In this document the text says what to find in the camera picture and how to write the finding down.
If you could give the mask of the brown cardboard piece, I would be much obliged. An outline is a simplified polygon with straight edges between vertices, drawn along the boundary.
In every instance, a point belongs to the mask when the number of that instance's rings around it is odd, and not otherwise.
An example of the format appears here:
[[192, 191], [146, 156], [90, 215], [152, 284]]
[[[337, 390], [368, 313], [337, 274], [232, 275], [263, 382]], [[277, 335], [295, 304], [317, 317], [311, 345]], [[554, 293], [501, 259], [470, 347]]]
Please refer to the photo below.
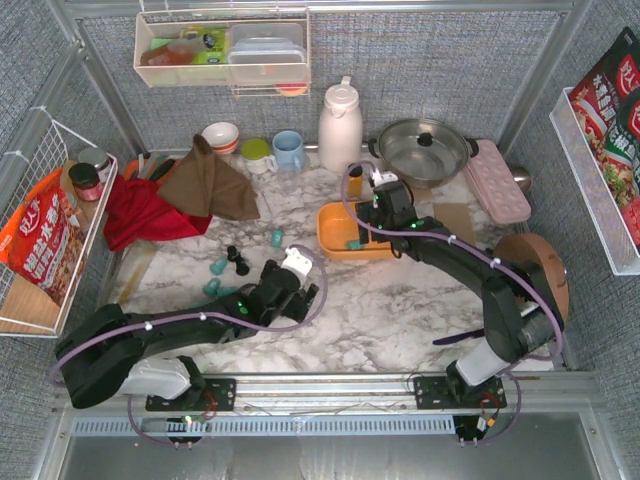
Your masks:
[[466, 203], [436, 203], [433, 210], [435, 218], [458, 239], [476, 245], [471, 213]]

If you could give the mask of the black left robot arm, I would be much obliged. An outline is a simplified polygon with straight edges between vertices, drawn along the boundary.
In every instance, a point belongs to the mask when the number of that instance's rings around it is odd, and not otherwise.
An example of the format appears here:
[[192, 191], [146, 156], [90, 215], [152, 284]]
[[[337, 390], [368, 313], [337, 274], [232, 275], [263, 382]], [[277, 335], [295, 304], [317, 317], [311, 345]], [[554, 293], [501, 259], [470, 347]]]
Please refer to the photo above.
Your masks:
[[107, 304], [58, 343], [51, 373], [62, 377], [77, 409], [117, 395], [141, 395], [187, 410], [203, 400], [206, 381], [193, 359], [169, 358], [167, 352], [249, 338], [272, 330], [279, 317], [301, 327], [319, 314], [326, 298], [326, 286], [305, 286], [300, 272], [270, 260], [257, 283], [200, 307], [139, 314]]

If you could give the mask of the brown cloth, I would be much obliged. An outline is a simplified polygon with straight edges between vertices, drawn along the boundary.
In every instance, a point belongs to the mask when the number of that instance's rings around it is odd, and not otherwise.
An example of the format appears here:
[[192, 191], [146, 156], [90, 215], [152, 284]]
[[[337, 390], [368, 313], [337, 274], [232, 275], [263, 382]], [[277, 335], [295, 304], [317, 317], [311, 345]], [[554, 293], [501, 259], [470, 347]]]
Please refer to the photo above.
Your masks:
[[219, 158], [196, 134], [192, 148], [159, 186], [157, 194], [182, 213], [232, 221], [260, 218], [251, 181]]

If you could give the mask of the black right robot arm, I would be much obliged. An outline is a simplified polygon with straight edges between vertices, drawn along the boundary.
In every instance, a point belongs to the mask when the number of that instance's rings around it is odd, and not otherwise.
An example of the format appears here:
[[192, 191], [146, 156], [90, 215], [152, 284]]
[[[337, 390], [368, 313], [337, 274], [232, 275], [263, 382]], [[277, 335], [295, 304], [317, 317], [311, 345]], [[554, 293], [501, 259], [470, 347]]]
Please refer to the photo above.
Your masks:
[[388, 242], [396, 257], [434, 266], [481, 299], [484, 339], [453, 362], [452, 382], [477, 387], [552, 339], [561, 352], [564, 318], [542, 266], [491, 257], [439, 220], [418, 217], [401, 181], [376, 187], [372, 200], [355, 204], [355, 215], [359, 228], [375, 242]]

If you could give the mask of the orange plastic basket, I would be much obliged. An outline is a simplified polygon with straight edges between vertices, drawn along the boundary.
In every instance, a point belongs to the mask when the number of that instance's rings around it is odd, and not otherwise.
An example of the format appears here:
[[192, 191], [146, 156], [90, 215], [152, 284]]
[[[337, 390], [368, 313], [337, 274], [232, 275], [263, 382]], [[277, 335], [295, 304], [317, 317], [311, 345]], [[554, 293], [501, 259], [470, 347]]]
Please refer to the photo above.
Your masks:
[[331, 202], [320, 208], [316, 220], [318, 244], [325, 256], [333, 261], [365, 261], [391, 259], [388, 242], [369, 242], [360, 249], [350, 249], [351, 241], [359, 240], [359, 225], [341, 202]]

